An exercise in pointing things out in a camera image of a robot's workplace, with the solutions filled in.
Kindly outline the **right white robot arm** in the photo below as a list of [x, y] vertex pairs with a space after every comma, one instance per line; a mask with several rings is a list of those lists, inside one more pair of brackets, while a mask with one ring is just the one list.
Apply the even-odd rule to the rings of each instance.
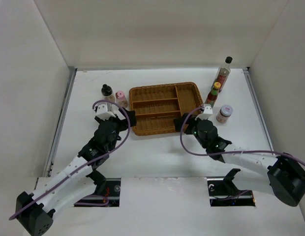
[[206, 151], [204, 157], [235, 165], [223, 179], [226, 193], [264, 192], [291, 207], [296, 207], [305, 195], [305, 162], [296, 157], [270, 150], [244, 150], [220, 137], [214, 124], [200, 116], [185, 113], [174, 119], [174, 126], [180, 134], [195, 137]]

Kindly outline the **black-capped shaker blue label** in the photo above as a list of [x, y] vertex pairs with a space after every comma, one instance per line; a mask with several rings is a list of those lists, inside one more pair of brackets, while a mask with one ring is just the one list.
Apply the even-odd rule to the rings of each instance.
[[101, 93], [105, 100], [115, 103], [116, 98], [115, 98], [112, 88], [109, 85], [104, 84], [101, 88]]

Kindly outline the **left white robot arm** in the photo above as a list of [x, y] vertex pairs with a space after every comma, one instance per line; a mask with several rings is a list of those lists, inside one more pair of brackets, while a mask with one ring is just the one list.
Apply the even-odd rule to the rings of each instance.
[[97, 168], [119, 148], [117, 142], [123, 131], [129, 132], [137, 124], [135, 111], [120, 108], [125, 117], [120, 119], [109, 112], [105, 104], [97, 107], [95, 120], [99, 126], [93, 137], [78, 155], [44, 187], [32, 193], [22, 192], [16, 199], [15, 214], [18, 222], [31, 236], [41, 236], [52, 226], [57, 214], [88, 195], [100, 196], [105, 192], [106, 178]]

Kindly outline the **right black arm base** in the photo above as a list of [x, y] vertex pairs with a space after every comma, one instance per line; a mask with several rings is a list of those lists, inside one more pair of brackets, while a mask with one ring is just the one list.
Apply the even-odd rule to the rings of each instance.
[[207, 178], [211, 207], [255, 207], [251, 190], [239, 190], [233, 183], [240, 169], [232, 169], [224, 177]]

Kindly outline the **pink-capped spice shaker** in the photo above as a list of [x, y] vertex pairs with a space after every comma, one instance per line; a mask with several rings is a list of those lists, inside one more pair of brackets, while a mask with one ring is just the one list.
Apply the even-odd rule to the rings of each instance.
[[116, 102], [123, 108], [128, 107], [128, 101], [123, 91], [119, 90], [116, 92]]

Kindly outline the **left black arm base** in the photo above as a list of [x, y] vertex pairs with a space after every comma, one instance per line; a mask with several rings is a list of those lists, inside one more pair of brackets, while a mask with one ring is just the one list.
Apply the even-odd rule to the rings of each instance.
[[85, 196], [74, 204], [74, 207], [119, 207], [121, 178], [105, 178], [96, 186], [94, 193]]

